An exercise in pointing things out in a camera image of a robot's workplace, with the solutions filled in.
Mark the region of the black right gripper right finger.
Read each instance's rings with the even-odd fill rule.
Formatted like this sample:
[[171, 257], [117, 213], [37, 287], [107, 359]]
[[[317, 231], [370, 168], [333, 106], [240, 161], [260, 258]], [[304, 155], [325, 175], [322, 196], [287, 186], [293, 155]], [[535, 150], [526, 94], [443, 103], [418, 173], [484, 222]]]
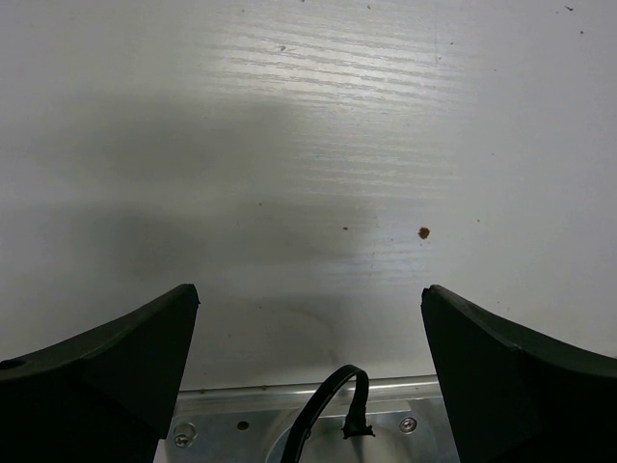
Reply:
[[616, 361], [442, 287], [422, 320], [463, 462], [613, 462]]

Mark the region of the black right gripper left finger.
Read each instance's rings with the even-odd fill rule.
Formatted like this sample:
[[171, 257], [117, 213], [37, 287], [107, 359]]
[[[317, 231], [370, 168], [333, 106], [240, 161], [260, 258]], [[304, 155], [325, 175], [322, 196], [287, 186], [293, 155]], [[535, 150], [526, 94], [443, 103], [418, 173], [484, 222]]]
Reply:
[[191, 284], [1, 363], [4, 462], [151, 462], [168, 436], [194, 333]]

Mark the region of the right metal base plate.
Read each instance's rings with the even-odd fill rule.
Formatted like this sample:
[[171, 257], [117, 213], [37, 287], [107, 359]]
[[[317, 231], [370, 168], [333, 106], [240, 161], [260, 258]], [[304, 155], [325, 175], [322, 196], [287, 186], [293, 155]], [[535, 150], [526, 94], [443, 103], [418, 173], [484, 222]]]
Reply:
[[[459, 459], [434, 375], [373, 379], [366, 403], [370, 437], [345, 439], [354, 394], [347, 382], [304, 444], [304, 462], [456, 462]], [[158, 462], [279, 462], [314, 384], [180, 393]]]

